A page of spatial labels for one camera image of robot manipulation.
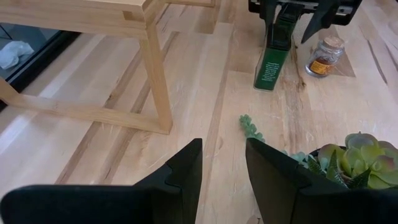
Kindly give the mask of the wooden slatted shelf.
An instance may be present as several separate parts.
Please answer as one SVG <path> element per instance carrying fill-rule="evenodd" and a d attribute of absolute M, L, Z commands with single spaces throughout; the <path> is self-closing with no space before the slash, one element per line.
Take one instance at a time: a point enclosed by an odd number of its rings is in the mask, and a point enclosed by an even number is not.
<path fill-rule="evenodd" d="M 215 6 L 215 0 L 0 0 L 0 22 L 139 39 L 157 118 L 18 93 L 0 77 L 9 106 L 169 134 L 173 119 L 155 18 L 164 4 Z"/>

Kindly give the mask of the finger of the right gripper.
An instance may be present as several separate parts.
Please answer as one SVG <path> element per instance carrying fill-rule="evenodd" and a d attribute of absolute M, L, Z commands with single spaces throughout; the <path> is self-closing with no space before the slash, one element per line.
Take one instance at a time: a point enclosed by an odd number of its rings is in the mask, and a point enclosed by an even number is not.
<path fill-rule="evenodd" d="M 329 28 L 340 6 L 340 0 L 318 0 L 318 7 L 308 23 L 301 43 L 304 44 L 319 30 Z"/>
<path fill-rule="evenodd" d="M 275 10 L 278 0 L 260 0 L 260 18 L 264 20 L 266 29 L 274 21 Z"/>

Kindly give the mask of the green-lidded glass spice jar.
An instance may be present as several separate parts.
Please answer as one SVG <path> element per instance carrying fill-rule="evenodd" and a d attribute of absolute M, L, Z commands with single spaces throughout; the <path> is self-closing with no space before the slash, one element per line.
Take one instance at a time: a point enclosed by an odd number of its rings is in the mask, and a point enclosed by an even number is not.
<path fill-rule="evenodd" d="M 301 16 L 303 5 L 285 3 L 276 21 L 266 30 L 265 48 L 256 67 L 254 88 L 273 91 L 292 45 L 292 32 Z"/>

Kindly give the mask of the white cloth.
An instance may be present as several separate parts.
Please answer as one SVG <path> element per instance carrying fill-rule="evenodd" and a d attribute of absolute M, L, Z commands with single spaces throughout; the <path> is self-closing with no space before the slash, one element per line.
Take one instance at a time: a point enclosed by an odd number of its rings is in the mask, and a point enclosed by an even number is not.
<path fill-rule="evenodd" d="M 11 41 L 0 50 L 0 67 L 3 70 L 19 63 L 19 57 L 34 53 L 34 49 L 23 41 Z"/>

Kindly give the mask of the succulent plant in black pot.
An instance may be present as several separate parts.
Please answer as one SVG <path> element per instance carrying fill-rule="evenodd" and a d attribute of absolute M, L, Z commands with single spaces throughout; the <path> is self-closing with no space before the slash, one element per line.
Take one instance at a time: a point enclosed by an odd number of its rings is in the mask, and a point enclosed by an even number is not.
<path fill-rule="evenodd" d="M 343 146 L 289 154 L 267 145 L 249 115 L 240 116 L 239 124 L 254 190 L 298 190 L 320 183 L 350 190 L 398 188 L 398 148 L 372 134 L 351 133 Z"/>

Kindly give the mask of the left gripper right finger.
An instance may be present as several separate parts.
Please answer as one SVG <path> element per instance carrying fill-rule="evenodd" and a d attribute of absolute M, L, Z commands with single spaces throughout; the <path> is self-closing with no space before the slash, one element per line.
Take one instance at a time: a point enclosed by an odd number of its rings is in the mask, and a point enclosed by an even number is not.
<path fill-rule="evenodd" d="M 264 224 L 398 224 L 398 189 L 347 189 L 255 138 L 246 163 Z"/>

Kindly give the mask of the small cork-topped glass jar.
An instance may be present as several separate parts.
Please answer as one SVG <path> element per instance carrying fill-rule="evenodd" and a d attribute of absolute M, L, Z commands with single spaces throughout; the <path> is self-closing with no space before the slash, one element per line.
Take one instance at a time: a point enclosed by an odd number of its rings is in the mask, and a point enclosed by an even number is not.
<path fill-rule="evenodd" d="M 305 71 L 314 77 L 323 78 L 333 70 L 345 51 L 345 42 L 339 37 L 328 36 L 320 40 L 312 52 Z"/>

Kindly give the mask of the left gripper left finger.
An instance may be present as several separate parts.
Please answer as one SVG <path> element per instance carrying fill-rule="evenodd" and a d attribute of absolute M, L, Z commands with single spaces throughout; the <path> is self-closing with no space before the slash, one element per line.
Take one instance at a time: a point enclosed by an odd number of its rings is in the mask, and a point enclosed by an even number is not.
<path fill-rule="evenodd" d="M 0 200 L 3 224 L 195 224 L 202 140 L 134 185 L 28 185 Z"/>

